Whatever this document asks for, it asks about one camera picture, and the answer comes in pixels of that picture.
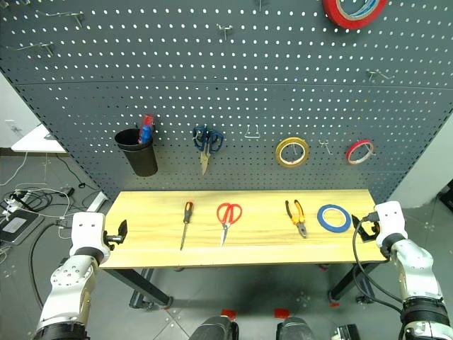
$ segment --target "wire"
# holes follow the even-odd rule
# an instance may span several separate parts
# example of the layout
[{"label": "wire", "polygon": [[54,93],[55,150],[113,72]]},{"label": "wire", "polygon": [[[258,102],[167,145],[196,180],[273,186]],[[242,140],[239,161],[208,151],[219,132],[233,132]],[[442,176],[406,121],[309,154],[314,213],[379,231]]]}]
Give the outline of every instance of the wire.
[{"label": "wire", "polygon": [[46,225],[45,227],[43,227],[40,230],[39,234],[33,240],[33,243],[30,248],[30,252],[28,253],[28,269],[30,271],[31,285],[32,285],[33,293],[35,294],[35,297],[36,297],[36,301],[38,302],[38,305],[41,310],[42,310],[43,303],[42,303],[42,299],[40,297],[40,293],[38,291],[38,287],[36,286],[35,271],[33,268],[33,255],[35,253],[36,244],[40,240],[41,236],[45,233],[46,230],[48,230],[50,227],[52,227],[54,225],[59,226],[58,224],[53,222],[53,223]]},{"label": "wire", "polygon": [[70,201],[70,199],[69,199],[69,196],[68,196],[66,193],[64,193],[63,191],[55,190],[55,189],[52,189],[52,188],[39,188],[39,189],[33,189],[33,190],[29,190],[29,192],[30,192],[30,193],[34,193],[34,192],[36,192],[36,191],[43,191],[43,190],[49,190],[49,191],[53,191],[54,193],[63,194],[63,195],[66,197],[66,199],[68,200],[68,204],[67,204],[67,206],[66,206],[66,209],[64,210],[64,214],[63,214],[62,217],[66,216],[66,213],[68,212],[69,206],[71,205],[71,201]]},{"label": "wire", "polygon": [[354,283],[355,285],[357,286],[357,288],[360,290],[360,292],[365,295],[367,298],[369,298],[370,300],[373,300],[377,303],[380,303],[381,305],[384,305],[384,306],[387,306],[387,307],[390,307],[391,309],[393,310],[396,310],[399,314],[401,314],[403,311],[401,309],[399,309],[397,306],[395,305],[392,305],[390,302],[387,302],[387,301],[383,301],[383,300],[380,300],[370,294],[368,294],[367,292],[365,292],[362,287],[360,287],[359,283],[357,282],[357,271],[358,267],[357,266],[354,266],[354,268],[352,269],[352,278],[354,279]]},{"label": "wire", "polygon": [[60,239],[70,239],[71,237],[63,237],[63,236],[60,234],[59,231],[60,231],[61,229],[70,229],[70,228],[58,227],[58,237],[59,237]]},{"label": "wire", "polygon": [[6,261],[6,258],[8,257],[8,251],[11,250],[10,246],[3,246],[0,248],[0,264]]},{"label": "wire", "polygon": [[395,301],[398,301],[399,303],[403,303],[403,300],[396,295],[390,293],[388,290],[383,289],[375,280],[371,278],[371,276],[368,275],[368,273],[363,269],[362,264],[359,261],[359,256],[357,255],[357,248],[355,245],[355,240],[357,239],[357,233],[359,229],[362,227],[362,223],[364,220],[360,220],[359,224],[355,228],[354,235],[352,236],[352,250],[354,251],[354,257],[355,257],[355,262],[359,266],[360,270],[362,271],[363,275],[380,291],[382,291],[385,295],[389,296],[390,298],[394,299]]},{"label": "wire", "polygon": [[398,340],[403,340],[404,335],[404,324],[401,325],[401,329],[399,330]]},{"label": "wire", "polygon": [[25,153],[25,157],[23,158],[23,162],[22,164],[16,169],[16,171],[14,172],[14,174],[9,178],[9,180],[7,180],[5,183],[3,184],[0,184],[0,186],[5,186],[6,184],[8,184],[9,182],[11,182],[14,177],[16,177],[17,173],[19,172],[19,170],[22,169],[23,165],[25,164],[25,161],[27,160],[27,155],[28,155],[28,152]]},{"label": "wire", "polygon": [[66,204],[66,209],[64,210],[64,213],[63,215],[45,215],[45,214],[41,214],[41,213],[38,213],[38,212],[35,212],[35,211],[31,211],[31,210],[27,210],[27,209],[23,209],[23,208],[16,208],[17,210],[22,210],[22,211],[28,211],[29,213],[32,213],[32,214],[36,214],[36,215],[40,215],[40,216],[44,216],[44,217],[56,217],[56,218],[61,218],[61,219],[64,219],[65,217],[67,216],[72,216],[74,215],[75,213],[72,213],[72,214],[68,214],[68,210],[69,210],[69,207],[71,206],[71,201],[69,199],[69,196],[64,193],[63,191],[60,191],[60,190],[55,190],[55,189],[52,189],[52,188],[38,188],[38,189],[33,189],[33,190],[28,190],[30,193],[34,193],[36,191],[43,191],[43,190],[49,190],[49,191],[53,191],[54,193],[61,193],[62,195],[64,195],[68,201],[68,203]]},{"label": "wire", "polygon": [[18,188],[18,186],[23,186],[24,184],[33,184],[35,186],[46,186],[47,183],[30,183],[30,182],[25,182],[25,183],[19,183],[19,184],[16,184],[16,189]]},{"label": "wire", "polygon": [[85,188],[85,187],[88,187],[92,190],[97,190],[96,188],[93,188],[92,186],[89,186],[88,184],[86,184],[85,182],[82,182],[82,180],[77,176],[77,174],[75,172],[73,172],[71,170],[71,168],[69,168],[69,165],[68,163],[66,163],[66,161],[64,161],[63,159],[59,158],[58,154],[55,154],[56,158],[58,158],[61,162],[64,163],[64,165],[66,165],[68,171],[74,175],[74,177],[77,179],[77,181],[79,181],[79,188],[82,189],[82,188]]}]

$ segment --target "black cup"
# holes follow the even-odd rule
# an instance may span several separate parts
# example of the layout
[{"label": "black cup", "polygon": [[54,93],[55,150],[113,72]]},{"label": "black cup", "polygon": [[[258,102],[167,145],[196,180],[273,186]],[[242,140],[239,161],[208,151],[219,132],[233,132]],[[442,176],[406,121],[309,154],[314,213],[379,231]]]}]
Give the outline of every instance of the black cup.
[{"label": "black cup", "polygon": [[125,153],[136,175],[148,177],[157,172],[156,156],[153,150],[153,139],[139,144],[140,129],[127,129],[116,134],[115,141]]}]

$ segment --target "red tape roll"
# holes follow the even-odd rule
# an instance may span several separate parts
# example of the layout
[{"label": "red tape roll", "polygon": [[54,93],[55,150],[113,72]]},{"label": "red tape roll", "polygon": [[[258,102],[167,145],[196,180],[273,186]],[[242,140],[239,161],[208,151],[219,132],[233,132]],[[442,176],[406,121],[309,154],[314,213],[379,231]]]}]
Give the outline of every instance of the red tape roll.
[{"label": "red tape roll", "polygon": [[366,0],[361,9],[348,14],[341,7],[340,0],[323,0],[324,11],[329,19],[351,30],[357,30],[371,23],[382,12],[385,5],[387,0]]},{"label": "red tape roll", "polygon": [[[358,148],[361,147],[362,145],[369,145],[368,152],[366,155],[364,155],[362,158],[357,159],[355,161],[351,160],[351,155],[352,153]],[[348,161],[349,164],[352,165],[357,165],[365,162],[369,157],[373,154],[374,151],[374,145],[371,143],[370,140],[359,140],[358,142],[354,143],[346,152],[346,160]]]}]

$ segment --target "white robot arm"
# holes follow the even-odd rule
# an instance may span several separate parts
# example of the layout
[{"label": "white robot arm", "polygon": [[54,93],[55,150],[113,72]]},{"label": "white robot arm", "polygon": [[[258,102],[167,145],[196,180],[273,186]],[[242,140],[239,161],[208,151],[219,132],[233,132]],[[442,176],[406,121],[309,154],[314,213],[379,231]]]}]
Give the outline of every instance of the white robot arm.
[{"label": "white robot arm", "polygon": [[398,202],[378,204],[375,210],[381,229],[376,238],[377,246],[398,270],[403,297],[401,321],[406,340],[453,340],[442,291],[432,272],[431,254],[407,238]]},{"label": "white robot arm", "polygon": [[70,257],[52,274],[52,291],[42,309],[34,339],[89,339],[85,326],[98,266],[107,261],[114,249],[109,242],[120,244],[127,235],[127,223],[123,221],[118,235],[108,236],[104,219],[99,212],[74,214]]}]

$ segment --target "tape roll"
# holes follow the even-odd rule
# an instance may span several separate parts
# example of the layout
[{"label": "tape roll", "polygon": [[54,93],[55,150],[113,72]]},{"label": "tape roll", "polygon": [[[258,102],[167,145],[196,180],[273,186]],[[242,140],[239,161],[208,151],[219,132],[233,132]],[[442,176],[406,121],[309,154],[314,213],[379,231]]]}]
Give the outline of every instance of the tape roll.
[{"label": "tape roll", "polygon": [[[300,158],[296,159],[295,161],[287,161],[282,157],[283,149],[292,144],[301,147],[303,153]],[[309,158],[309,145],[299,137],[287,138],[286,140],[281,141],[277,145],[277,148],[275,148],[275,158],[277,159],[278,164],[280,164],[281,166],[284,166],[285,168],[295,168],[296,166],[304,163],[306,159]]]},{"label": "tape roll", "polygon": [[[357,159],[355,161],[351,160],[352,153],[363,145],[368,145],[367,154],[364,155],[362,158]],[[348,161],[349,164],[352,164],[352,165],[361,164],[370,158],[370,156],[373,154],[373,151],[374,151],[374,145],[373,145],[373,143],[371,143],[370,140],[359,140],[358,142],[354,143],[346,152],[346,160]]]},{"label": "tape roll", "polygon": [[341,7],[340,0],[323,0],[324,11],[329,19],[343,28],[357,30],[371,23],[382,12],[387,0],[366,0],[358,11],[348,14]]},{"label": "tape roll", "polygon": [[[329,211],[329,210],[335,210],[343,214],[343,217],[345,218],[345,221],[343,225],[340,226],[335,226],[331,225],[326,222],[326,219],[324,218],[324,214]],[[329,232],[345,232],[346,230],[349,229],[349,226],[351,226],[351,216],[348,214],[348,212],[340,207],[339,205],[334,205],[334,204],[328,204],[328,205],[323,205],[319,210],[318,210],[318,222],[319,224]]]}]

